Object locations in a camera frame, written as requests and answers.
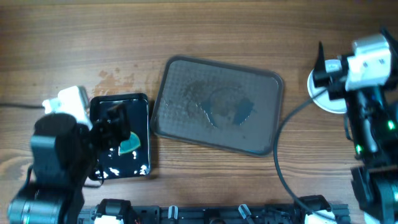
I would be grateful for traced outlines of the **white plate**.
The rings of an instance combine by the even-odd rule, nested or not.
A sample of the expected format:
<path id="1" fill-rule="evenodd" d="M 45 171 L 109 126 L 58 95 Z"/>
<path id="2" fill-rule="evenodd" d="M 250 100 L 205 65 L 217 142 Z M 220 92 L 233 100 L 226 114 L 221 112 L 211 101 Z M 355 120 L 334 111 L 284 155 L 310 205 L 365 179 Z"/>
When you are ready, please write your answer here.
<path id="1" fill-rule="evenodd" d="M 337 59 L 331 59 L 325 61 L 326 71 L 334 72 L 341 68 L 341 62 Z M 308 76 L 307 79 L 307 90 L 310 97 L 315 96 L 322 90 L 325 90 L 325 87 L 315 87 L 313 81 L 313 70 Z M 318 96 L 314 99 L 314 103 L 320 107 L 321 109 L 334 114 L 345 114 L 346 113 L 346 104 L 344 99 L 339 100 L 330 100 L 327 92 L 324 92 L 322 95 Z"/>

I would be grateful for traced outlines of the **green yellow sponge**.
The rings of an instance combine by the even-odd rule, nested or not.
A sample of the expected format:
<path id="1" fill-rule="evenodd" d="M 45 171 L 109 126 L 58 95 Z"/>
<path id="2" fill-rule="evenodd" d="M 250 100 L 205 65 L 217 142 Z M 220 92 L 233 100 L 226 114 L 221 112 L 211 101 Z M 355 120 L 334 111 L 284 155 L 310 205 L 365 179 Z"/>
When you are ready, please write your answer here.
<path id="1" fill-rule="evenodd" d="M 128 154 L 135 151 L 140 146 L 141 141 L 139 139 L 139 136 L 134 132 L 130 132 L 129 139 L 121 142 L 119 147 L 119 154 Z"/>

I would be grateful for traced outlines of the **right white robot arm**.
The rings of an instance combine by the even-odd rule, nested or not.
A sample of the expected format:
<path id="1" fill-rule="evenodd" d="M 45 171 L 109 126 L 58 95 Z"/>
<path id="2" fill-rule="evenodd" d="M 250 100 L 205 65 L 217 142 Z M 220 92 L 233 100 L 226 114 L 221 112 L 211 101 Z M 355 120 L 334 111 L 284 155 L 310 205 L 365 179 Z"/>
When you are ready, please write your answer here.
<path id="1" fill-rule="evenodd" d="M 397 88 L 397 42 L 357 40 L 353 53 L 342 55 L 341 67 L 329 72 L 318 46 L 312 72 L 315 87 L 325 88 L 330 100 L 343 100 L 357 160 L 351 185 L 359 208 L 380 223 L 397 222 L 397 105 L 387 90 Z"/>

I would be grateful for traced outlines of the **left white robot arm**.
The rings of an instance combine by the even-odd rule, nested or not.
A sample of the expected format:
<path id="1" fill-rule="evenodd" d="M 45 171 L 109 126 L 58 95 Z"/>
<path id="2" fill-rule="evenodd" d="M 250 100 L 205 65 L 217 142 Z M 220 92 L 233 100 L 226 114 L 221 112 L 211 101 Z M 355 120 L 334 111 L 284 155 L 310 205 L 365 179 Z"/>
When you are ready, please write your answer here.
<path id="1" fill-rule="evenodd" d="M 34 162 L 11 200 L 10 223 L 76 223 L 85 203 L 82 188 L 100 154 L 130 137 L 127 109 L 118 104 L 92 128 L 68 113 L 50 113 L 34 125 Z"/>

